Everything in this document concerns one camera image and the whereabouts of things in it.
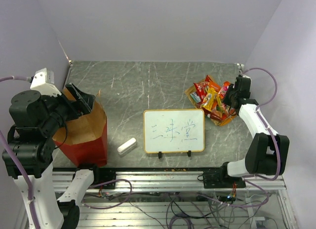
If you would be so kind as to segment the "orange fruit candy bag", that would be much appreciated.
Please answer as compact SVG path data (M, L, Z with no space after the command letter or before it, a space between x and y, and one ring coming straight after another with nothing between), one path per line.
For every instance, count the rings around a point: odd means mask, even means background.
M228 89L228 86L230 84L231 83L228 81L223 83L220 91L217 93L216 100L212 106L212 109L217 109L217 110L221 111L222 113L225 113L228 116L230 116L230 113L229 113L230 107L223 103L223 99L224 99L224 96L225 96L226 91Z

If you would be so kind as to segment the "small yellow snack packet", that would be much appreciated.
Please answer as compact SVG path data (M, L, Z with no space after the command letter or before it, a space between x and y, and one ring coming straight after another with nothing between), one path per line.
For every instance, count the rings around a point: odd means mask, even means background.
M211 111L212 106L216 100L217 93L218 92L214 88L209 88L205 98L202 101L201 107L207 111Z

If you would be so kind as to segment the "red orange snack bag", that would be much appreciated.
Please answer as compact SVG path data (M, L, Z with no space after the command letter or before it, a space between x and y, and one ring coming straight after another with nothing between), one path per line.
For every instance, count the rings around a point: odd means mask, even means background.
M200 101L202 101L207 95L209 83L212 81L211 77L207 75L205 79L200 82L194 82L194 87L196 89L196 94L199 96Z

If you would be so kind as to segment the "green red candy bag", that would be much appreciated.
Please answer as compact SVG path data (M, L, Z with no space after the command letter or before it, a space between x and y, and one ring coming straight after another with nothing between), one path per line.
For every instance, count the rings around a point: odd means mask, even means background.
M201 102L201 98L200 96L196 93L196 92L192 92L190 93L190 97L194 100L195 103L200 103Z

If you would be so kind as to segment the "red paper bag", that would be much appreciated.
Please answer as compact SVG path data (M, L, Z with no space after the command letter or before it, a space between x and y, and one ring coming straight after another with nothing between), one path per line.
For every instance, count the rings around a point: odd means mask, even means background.
M52 137L62 153L76 166L107 164L107 116L96 100L92 112L67 122Z

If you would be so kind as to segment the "orange white snack packet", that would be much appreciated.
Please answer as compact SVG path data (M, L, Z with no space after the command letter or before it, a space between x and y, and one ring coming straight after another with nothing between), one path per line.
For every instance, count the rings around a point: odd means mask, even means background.
M213 88L217 93L220 91L221 86L218 85L217 83L210 81L209 82L209 88Z

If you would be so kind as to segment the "tan teal chips bag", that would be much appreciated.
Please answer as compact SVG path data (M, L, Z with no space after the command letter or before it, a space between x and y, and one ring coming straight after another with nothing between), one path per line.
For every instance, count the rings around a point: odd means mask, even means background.
M186 96L188 97L188 99L190 100L190 102L192 103L192 105L199 109L201 106L201 98L200 96L197 94L196 88L195 86L191 86L190 88L186 89L184 91L184 93L186 94Z

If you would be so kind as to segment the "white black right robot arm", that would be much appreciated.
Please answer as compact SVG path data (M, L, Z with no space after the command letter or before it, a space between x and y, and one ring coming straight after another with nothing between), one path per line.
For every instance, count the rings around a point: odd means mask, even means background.
M285 171L289 149L289 138L280 135L267 122L255 99L250 98L251 78L239 75L230 84L224 97L224 104L234 109L246 124L252 142L242 160L226 162L226 171L218 174L218 183L229 187L235 178L258 176L273 181Z

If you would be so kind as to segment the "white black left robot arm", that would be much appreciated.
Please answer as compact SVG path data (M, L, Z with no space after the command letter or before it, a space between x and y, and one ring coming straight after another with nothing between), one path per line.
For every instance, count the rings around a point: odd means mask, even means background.
M4 160L8 175L18 186L32 229L74 229L79 223L79 204L88 188L100 184L95 164L80 165L71 184L60 196L53 188L53 135L67 121L92 112L95 96L73 84L66 89L74 97L52 92L41 94L27 90L11 99L9 109L14 120L7 138L3 139Z

